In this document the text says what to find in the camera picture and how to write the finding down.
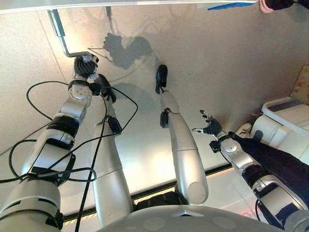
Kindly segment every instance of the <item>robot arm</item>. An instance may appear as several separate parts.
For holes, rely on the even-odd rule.
[[[296,231],[309,225],[308,207],[305,202],[283,184],[272,172],[266,170],[227,134],[217,120],[200,111],[206,118],[205,128],[194,132],[212,134],[216,141],[210,143],[214,152],[222,155],[233,165],[259,200],[258,207],[271,225],[287,231]]]
[[[46,176],[49,172],[70,171],[75,156],[70,154],[57,165],[60,158],[69,153],[74,138],[91,103],[92,95],[98,95],[100,87],[87,79],[96,72],[98,58],[94,55],[84,62],[82,57],[74,61],[74,76],[69,83],[68,99],[41,133],[30,158],[22,168],[22,174],[45,173],[28,176],[9,195],[1,213],[1,231],[59,231],[62,228],[60,193],[58,186],[70,174]]]

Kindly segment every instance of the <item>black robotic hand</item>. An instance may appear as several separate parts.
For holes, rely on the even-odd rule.
[[[193,128],[193,132],[204,133],[204,134],[213,134],[215,137],[222,131],[220,123],[214,119],[210,114],[206,114],[205,110],[200,110],[203,118],[206,119],[205,128]]]

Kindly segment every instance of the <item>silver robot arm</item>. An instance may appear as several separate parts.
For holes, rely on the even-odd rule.
[[[74,138],[91,103],[95,85],[87,78],[96,72],[98,58],[94,55],[84,62],[82,57],[74,61],[73,80],[69,83],[68,99],[37,139],[30,158],[22,167],[22,174],[29,175],[9,195],[0,212],[0,231],[59,231],[62,228],[60,193],[58,186],[69,178],[68,173],[56,176],[54,171],[70,171],[75,162],[73,154],[67,155],[74,145]],[[88,67],[80,70],[76,67]]]
[[[203,204],[208,186],[197,145],[173,95],[167,90],[160,95],[161,126],[169,128],[179,197],[183,204]]]
[[[259,200],[258,206],[268,222],[287,231],[302,231],[304,225],[308,226],[309,211],[305,202],[244,152],[240,144],[222,129],[217,120],[203,110],[200,112],[206,118],[207,126],[192,131],[212,134],[217,139],[210,143],[213,151],[221,151],[253,190]],[[287,212],[290,207],[295,210],[289,214]]]

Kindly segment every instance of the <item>blue object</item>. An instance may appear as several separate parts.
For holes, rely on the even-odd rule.
[[[212,11],[212,10],[221,10],[221,9],[226,9],[226,8],[230,8],[230,7],[242,7],[242,6],[251,6],[254,3],[247,3],[247,2],[234,2],[234,3],[229,3],[229,4],[225,4],[225,5],[221,5],[221,6],[215,6],[215,7],[211,7],[208,8],[208,11]]]

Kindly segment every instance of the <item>black joint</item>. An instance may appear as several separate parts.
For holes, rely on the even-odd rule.
[[[85,63],[82,57],[77,57],[74,61],[74,71],[76,74],[88,78],[89,75],[95,72],[97,64],[94,61]]]
[[[69,85],[68,85],[68,89],[70,89],[73,84],[80,84],[80,85],[90,86],[89,82],[87,82],[86,80],[72,80],[69,83]]]
[[[75,138],[79,128],[79,121],[69,116],[58,116],[48,125],[48,129],[55,129],[68,133]]]
[[[122,132],[122,127],[121,127],[121,125],[120,125],[120,123],[119,123],[119,121],[118,121],[117,118],[115,118],[115,117],[109,117],[108,120],[107,120],[107,122],[108,122],[108,125],[110,126],[110,128],[111,128],[111,130],[112,130],[113,133],[115,133],[115,134],[121,134],[121,132]]]
[[[65,150],[71,150],[71,148],[74,146],[73,141],[71,141],[69,144],[66,144],[65,142],[57,140],[57,139],[48,139],[48,140],[46,140],[46,143],[53,145],[53,146],[63,148]]]
[[[221,146],[220,143],[218,141],[211,141],[211,143],[209,144],[209,146],[211,147],[212,151],[214,153],[217,153],[218,151],[221,151]]]
[[[93,96],[98,96],[101,91],[101,86],[97,83],[90,83],[89,89],[91,90]]]
[[[257,199],[261,199],[265,195],[269,194],[272,190],[279,187],[276,183],[271,183],[263,188],[260,192],[258,190],[253,191]]]
[[[229,135],[222,136],[222,137],[220,137],[220,138],[218,139],[218,143],[221,143],[223,140],[229,139],[229,138],[230,138]]]
[[[160,125],[162,128],[167,128],[169,125],[169,112],[167,110],[160,115]]]
[[[250,186],[250,188],[252,188],[253,184],[259,178],[262,178],[265,175],[269,175],[269,172],[258,164],[250,165],[242,172],[242,177]]]

